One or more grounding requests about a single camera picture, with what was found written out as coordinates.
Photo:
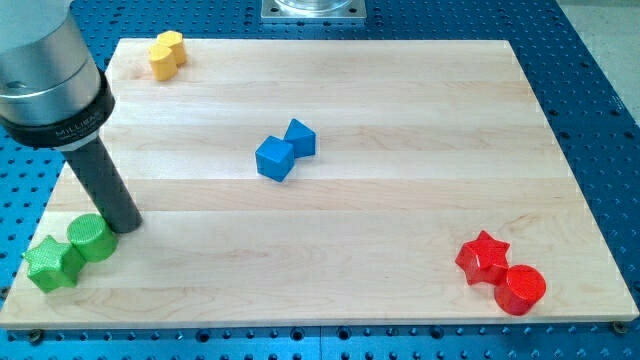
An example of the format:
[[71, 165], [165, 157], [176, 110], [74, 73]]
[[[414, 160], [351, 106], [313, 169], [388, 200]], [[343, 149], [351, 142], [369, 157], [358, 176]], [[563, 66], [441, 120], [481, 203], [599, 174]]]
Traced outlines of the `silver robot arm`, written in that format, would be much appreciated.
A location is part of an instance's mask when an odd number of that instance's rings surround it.
[[1, 0], [1, 126], [17, 142], [74, 150], [115, 105], [66, 0]]

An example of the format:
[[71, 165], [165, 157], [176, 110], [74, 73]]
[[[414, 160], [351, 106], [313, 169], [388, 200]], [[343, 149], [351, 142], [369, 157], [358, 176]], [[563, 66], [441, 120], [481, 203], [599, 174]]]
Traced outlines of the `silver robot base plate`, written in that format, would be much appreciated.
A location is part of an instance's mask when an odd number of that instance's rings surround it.
[[365, 0], [263, 0], [263, 20], [329, 20], [367, 17]]

